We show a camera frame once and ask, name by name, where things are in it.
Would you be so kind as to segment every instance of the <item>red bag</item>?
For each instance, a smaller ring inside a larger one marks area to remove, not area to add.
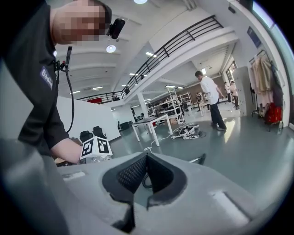
[[[282,107],[276,107],[274,103],[270,104],[269,110],[265,116],[267,123],[277,123],[282,120]]]

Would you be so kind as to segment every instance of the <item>white cable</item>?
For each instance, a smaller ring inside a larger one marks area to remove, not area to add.
[[[190,124],[190,123],[184,124],[184,125],[178,127],[177,129],[182,128],[182,127],[184,127],[184,126],[188,126],[189,124]],[[160,139],[160,140],[158,140],[158,141],[161,141],[161,140],[164,140],[164,139],[169,138],[169,137],[170,137],[170,136],[171,136],[171,135],[172,135],[177,129],[174,129],[173,132],[172,132],[171,134],[169,134],[168,136],[166,136],[166,137],[164,137],[164,138],[162,138],[162,139]],[[152,151],[151,151],[151,149],[152,149],[152,143],[154,143],[154,142],[155,142],[155,140],[153,140],[153,141],[151,142],[151,147],[147,147],[147,148],[145,148],[144,151],[147,151],[147,150],[150,149],[150,152],[152,153]]]

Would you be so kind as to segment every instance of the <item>black shirt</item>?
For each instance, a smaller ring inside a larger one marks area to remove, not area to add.
[[[58,82],[54,72],[55,47],[50,34],[50,7],[43,3],[14,38],[4,60],[11,75],[34,105],[19,140],[42,155],[69,135],[56,107]]]

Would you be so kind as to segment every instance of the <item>round ceiling light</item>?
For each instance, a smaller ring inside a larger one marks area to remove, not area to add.
[[[116,50],[116,47],[114,45],[109,45],[107,48],[106,48],[106,51],[108,53],[113,53],[114,51]]]
[[[143,4],[143,3],[145,3],[145,2],[147,2],[148,0],[134,0],[134,2],[136,3],[136,4]]]

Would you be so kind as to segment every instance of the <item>polished floor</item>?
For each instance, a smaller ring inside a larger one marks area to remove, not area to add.
[[[202,117],[197,110],[185,115],[186,121],[196,121],[206,135],[193,140],[161,140],[160,147],[153,143],[151,151],[185,161],[203,153],[207,154],[204,165],[220,172],[251,193],[261,209],[281,197],[287,181],[293,174],[294,131],[284,128],[281,134],[277,127],[268,132],[268,127],[257,117],[239,117],[238,111],[229,111],[228,104],[220,104],[220,112],[227,131],[218,132],[210,126],[210,113]],[[113,157],[142,152],[151,146],[153,136],[144,126],[138,126],[137,141],[132,128],[121,132],[122,138],[111,142]],[[158,126],[158,139],[168,136],[168,127]]]

